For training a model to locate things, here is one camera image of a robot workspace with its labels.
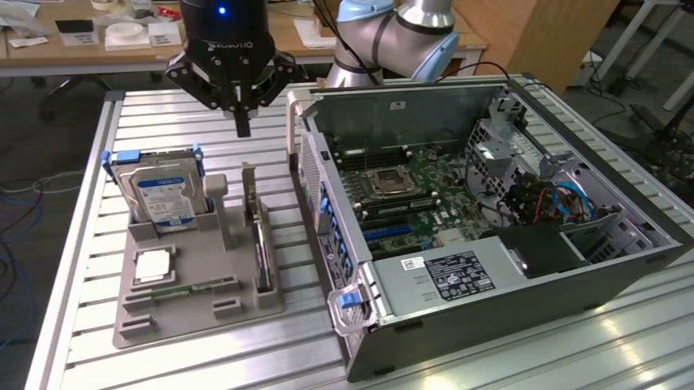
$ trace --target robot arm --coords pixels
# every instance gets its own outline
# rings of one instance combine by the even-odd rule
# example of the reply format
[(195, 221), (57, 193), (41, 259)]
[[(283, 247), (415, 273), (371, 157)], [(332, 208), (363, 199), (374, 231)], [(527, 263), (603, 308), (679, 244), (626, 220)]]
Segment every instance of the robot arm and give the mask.
[[(458, 49), (454, 23), (451, 0), (407, 0), (396, 10), (392, 0), (343, 0), (339, 5), (340, 36), (378, 80), (386, 68), (415, 80), (434, 81)], [(371, 84), (338, 42), (327, 87)]]
[[(451, 0), (343, 0), (340, 36), (370, 72), (382, 68), (434, 81), (458, 47)], [(169, 60), (167, 77), (212, 110), (235, 119), (239, 137), (251, 135), (250, 118), (299, 78), (292, 56), (275, 49), (266, 0), (182, 0), (188, 40)], [(327, 87), (370, 85), (367, 73), (338, 44)]]
[(188, 41), (167, 77), (251, 135), (250, 118), (299, 75), (290, 54), (275, 50), (264, 0), (182, 0)]

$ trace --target hard drive label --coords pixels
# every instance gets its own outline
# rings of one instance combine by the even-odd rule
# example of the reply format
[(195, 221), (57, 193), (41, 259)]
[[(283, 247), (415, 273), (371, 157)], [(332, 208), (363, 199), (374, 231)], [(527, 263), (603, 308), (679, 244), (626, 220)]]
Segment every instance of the hard drive label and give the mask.
[(152, 222), (159, 226), (176, 226), (194, 221), (194, 206), (183, 195), (186, 180), (182, 177), (137, 182), (144, 206)]
[(424, 265), (446, 301), (495, 289), (474, 252), (427, 260)]

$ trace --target cpu socket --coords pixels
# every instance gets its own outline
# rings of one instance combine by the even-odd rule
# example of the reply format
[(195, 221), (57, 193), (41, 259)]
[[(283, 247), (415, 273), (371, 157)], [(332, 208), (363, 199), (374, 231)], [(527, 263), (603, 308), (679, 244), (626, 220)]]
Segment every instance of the cpu socket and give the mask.
[(379, 197), (416, 193), (419, 190), (410, 178), (410, 170), (403, 166), (367, 171), (367, 178)]

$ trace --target metal workbench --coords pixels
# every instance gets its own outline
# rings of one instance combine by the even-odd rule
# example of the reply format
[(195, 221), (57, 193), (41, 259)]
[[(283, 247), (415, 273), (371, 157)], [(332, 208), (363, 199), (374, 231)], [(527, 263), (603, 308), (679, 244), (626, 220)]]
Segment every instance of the metal workbench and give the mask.
[[(300, 84), (296, 88), (312, 86)], [(542, 87), (530, 88), (541, 103), (694, 236), (694, 211), (553, 93)], [(598, 309), (379, 379), (347, 383), (287, 169), (286, 94), (260, 110), (251, 122), (252, 137), (246, 139), (236, 138), (234, 122), (220, 111), (208, 111), (179, 90), (109, 97), (28, 389), (448, 390), (637, 388), (655, 384), (661, 388), (694, 388), (693, 252)], [(565, 148), (537, 118), (529, 118), (529, 130), (550, 150)], [(258, 165), (258, 189), (270, 208), (286, 313), (163, 344), (117, 350), (111, 343), (128, 217), (119, 189), (100, 169), (99, 154), (104, 149), (159, 150), (195, 142), (206, 153), (207, 172), (223, 172), (228, 177), (228, 205), (240, 204), (240, 163)]]

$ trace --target motherboard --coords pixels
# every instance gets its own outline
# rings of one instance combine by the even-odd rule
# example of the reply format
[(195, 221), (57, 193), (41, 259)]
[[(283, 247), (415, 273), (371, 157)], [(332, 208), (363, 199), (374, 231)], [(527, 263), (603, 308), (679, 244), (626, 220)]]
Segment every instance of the motherboard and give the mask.
[(338, 168), (374, 260), (474, 241), (491, 228), (454, 148), (360, 150), (343, 153)]

